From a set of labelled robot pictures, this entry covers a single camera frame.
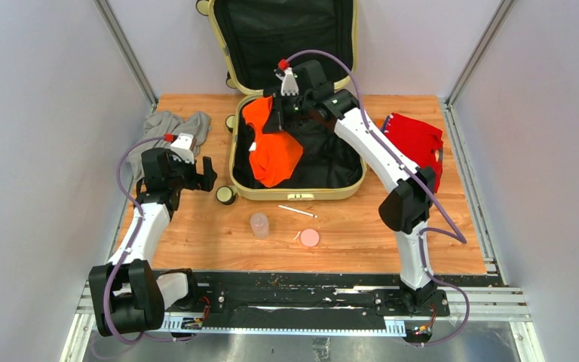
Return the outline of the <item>orange shirt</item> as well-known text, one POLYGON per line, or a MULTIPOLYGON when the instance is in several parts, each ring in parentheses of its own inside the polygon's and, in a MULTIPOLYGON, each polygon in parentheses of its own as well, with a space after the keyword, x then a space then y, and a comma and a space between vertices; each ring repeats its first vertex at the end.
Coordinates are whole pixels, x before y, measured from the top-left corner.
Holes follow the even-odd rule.
POLYGON ((303 156, 302 145, 289 133, 263 133, 272 105, 272 97, 262 97, 243 108, 245 124, 254 133, 255 147, 249 149, 250 166, 254 178, 267 188, 290 179, 303 156))

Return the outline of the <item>red shirt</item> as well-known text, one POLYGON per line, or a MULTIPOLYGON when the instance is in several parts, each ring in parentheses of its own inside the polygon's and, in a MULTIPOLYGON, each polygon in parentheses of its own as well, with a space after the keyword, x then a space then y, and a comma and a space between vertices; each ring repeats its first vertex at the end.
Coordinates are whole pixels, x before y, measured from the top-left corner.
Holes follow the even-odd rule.
POLYGON ((436 174, 434 191, 438 192, 443 175, 443 132, 433 125, 393 112, 381 132, 419 167, 431 167, 436 174))

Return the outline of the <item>clear plastic cup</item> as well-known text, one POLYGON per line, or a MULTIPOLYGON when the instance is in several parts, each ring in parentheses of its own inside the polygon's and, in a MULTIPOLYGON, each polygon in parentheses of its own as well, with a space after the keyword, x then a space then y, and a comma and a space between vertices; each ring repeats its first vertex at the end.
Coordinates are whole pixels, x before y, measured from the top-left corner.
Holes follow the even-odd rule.
POLYGON ((265 239, 269 236, 269 220, 264 213, 254 213, 250 217, 250 226, 255 238, 265 239))

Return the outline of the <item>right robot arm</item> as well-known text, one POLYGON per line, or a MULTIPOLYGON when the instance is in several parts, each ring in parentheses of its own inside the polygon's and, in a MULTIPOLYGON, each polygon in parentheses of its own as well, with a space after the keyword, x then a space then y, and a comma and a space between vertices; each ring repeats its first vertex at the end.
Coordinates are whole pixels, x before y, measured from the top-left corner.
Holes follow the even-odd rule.
POLYGON ((394 232, 400 253, 400 304, 417 315, 430 305, 437 290, 431 279, 427 239, 436 174, 406 157, 369 119, 362 97, 336 90, 323 67, 309 60, 291 67, 281 60, 275 72, 280 89, 272 94, 271 114, 264 133, 280 133, 302 119, 311 119, 345 141, 377 175, 387 192, 378 208, 382 222, 394 232))

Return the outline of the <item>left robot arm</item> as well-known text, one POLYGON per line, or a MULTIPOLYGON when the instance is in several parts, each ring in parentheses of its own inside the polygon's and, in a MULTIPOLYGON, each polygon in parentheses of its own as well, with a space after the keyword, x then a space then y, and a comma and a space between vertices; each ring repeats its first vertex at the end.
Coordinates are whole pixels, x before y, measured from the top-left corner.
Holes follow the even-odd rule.
POLYGON ((143 176, 136 183, 136 197, 130 229, 109 261, 94 266, 88 275, 96 325, 102 336, 123 339, 127 333, 159 329, 165 311, 176 306, 193 311, 208 307, 189 268, 156 274, 150 262, 174 213, 183 190, 213 190, 217 173, 211 158, 184 159, 166 148, 141 154, 143 176))

